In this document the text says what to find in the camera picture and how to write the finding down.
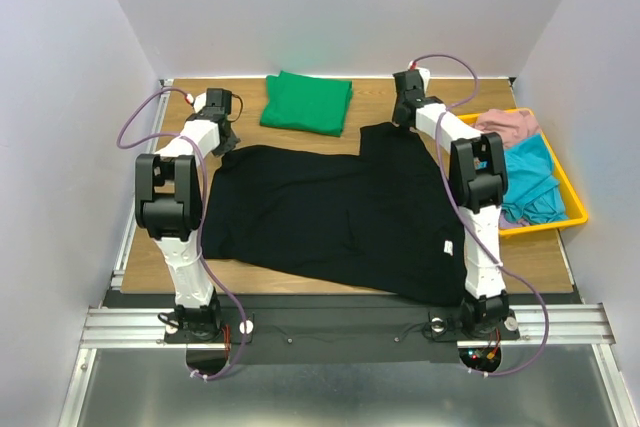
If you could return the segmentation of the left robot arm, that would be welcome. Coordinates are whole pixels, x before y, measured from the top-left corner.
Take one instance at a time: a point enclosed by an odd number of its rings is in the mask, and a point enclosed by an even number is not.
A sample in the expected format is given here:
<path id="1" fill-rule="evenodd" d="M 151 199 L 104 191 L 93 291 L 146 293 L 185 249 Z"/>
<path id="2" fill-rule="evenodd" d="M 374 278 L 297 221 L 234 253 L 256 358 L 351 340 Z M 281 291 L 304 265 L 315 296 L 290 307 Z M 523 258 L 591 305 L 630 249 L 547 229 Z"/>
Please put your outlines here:
<path id="1" fill-rule="evenodd" d="M 175 307 L 162 314 L 171 334 L 179 332 L 202 341 L 214 340 L 223 318 L 214 285 L 199 253 L 207 186 L 204 158 L 222 156 L 239 142 L 230 118 L 237 95 L 209 88 L 196 97 L 181 131 L 166 146 L 141 154 L 135 162 L 135 218 L 162 253 L 174 284 Z"/>

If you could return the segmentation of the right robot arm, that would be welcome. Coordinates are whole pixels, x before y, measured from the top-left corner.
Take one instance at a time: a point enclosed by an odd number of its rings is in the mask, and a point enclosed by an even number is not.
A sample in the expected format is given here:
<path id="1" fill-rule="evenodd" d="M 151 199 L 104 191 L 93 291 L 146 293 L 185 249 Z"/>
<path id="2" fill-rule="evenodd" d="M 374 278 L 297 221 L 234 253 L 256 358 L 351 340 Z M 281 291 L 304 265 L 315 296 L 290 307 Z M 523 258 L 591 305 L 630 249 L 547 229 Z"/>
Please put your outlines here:
<path id="1" fill-rule="evenodd" d="M 445 192 L 465 228 L 465 297 L 443 327 L 482 337 L 509 315 L 501 268 L 499 218 L 508 180 L 503 143 L 483 133 L 427 95 L 430 72 L 409 68 L 393 75 L 396 100 L 392 121 L 434 139 L 449 155 Z"/>

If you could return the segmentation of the black t shirt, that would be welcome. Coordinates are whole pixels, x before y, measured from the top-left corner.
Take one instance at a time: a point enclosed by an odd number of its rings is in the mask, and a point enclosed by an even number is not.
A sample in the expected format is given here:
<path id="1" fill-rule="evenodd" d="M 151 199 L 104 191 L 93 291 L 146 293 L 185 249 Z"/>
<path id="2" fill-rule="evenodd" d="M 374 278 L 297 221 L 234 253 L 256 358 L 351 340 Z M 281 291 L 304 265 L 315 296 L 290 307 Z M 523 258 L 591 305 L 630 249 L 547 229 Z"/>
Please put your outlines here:
<path id="1" fill-rule="evenodd" d="M 363 127 L 355 155 L 256 145 L 216 170 L 202 232 L 208 259 L 456 306 L 464 229 L 418 134 Z"/>

